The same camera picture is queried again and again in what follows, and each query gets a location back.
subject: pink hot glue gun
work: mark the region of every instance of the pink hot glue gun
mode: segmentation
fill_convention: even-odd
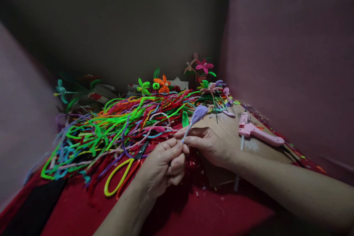
[[[267,142],[268,144],[276,147],[283,145],[285,142],[284,139],[282,139],[281,137],[269,135],[255,127],[254,124],[250,122],[250,116],[247,112],[244,112],[241,115],[239,123],[239,134],[245,137],[253,135],[263,140],[264,142]]]

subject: finger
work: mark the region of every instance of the finger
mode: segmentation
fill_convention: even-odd
[[[197,149],[207,149],[210,147],[210,139],[198,136],[187,136],[184,139],[184,143]]]
[[[181,153],[177,158],[174,158],[171,161],[171,165],[167,170],[167,175],[169,176],[176,175],[177,173],[184,170],[184,166],[185,166],[185,155],[184,153]]]
[[[186,155],[189,154],[189,147],[186,144],[183,145],[183,153]]]
[[[162,147],[162,150],[168,150],[174,147],[177,144],[176,138],[170,138],[159,145]]]
[[[177,158],[183,150],[183,144],[177,143],[173,148],[170,148],[168,150],[165,150],[161,153],[161,158],[164,163],[169,163],[172,161],[174,158]]]
[[[186,130],[187,130],[186,128],[182,128],[177,133],[175,133],[174,137],[175,138],[182,138],[184,136],[184,133]],[[202,138],[207,133],[209,133],[210,130],[211,129],[209,127],[203,127],[203,128],[195,127],[195,128],[192,128],[191,130],[189,130],[188,135],[189,136],[198,136],[198,137]]]
[[[176,141],[177,141],[177,143],[179,143],[179,142],[181,142],[182,140],[181,139],[176,139]],[[186,154],[186,155],[188,155],[189,154],[189,147],[186,145],[186,144],[184,144],[183,145],[183,153],[184,154]]]
[[[184,177],[184,171],[181,171],[179,174],[174,176],[169,176],[167,178],[167,184],[178,185]]]

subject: wall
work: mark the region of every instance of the wall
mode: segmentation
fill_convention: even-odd
[[[0,212],[51,150],[58,99],[48,76],[0,24]]]
[[[48,50],[50,67],[101,75],[122,91],[138,77],[151,80],[158,66],[167,78],[183,77],[194,52],[217,60],[228,5],[228,0],[7,2],[29,28],[21,42],[36,38],[28,48]]]
[[[354,0],[230,0],[220,74],[330,175],[354,185]]]

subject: left hand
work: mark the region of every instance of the left hand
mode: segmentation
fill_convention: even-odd
[[[171,184],[178,185],[184,176],[183,152],[188,154],[189,149],[176,138],[159,143],[136,174],[135,185],[146,189],[153,199],[162,195]]]

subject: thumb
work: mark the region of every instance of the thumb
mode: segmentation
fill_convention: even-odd
[[[177,158],[183,150],[182,142],[178,142],[173,148],[165,150],[162,152],[161,158],[165,163],[169,163],[174,158]]]
[[[184,139],[184,143],[194,148],[202,149],[202,150],[206,149],[209,146],[208,141],[206,139],[200,138],[198,136],[187,136]]]

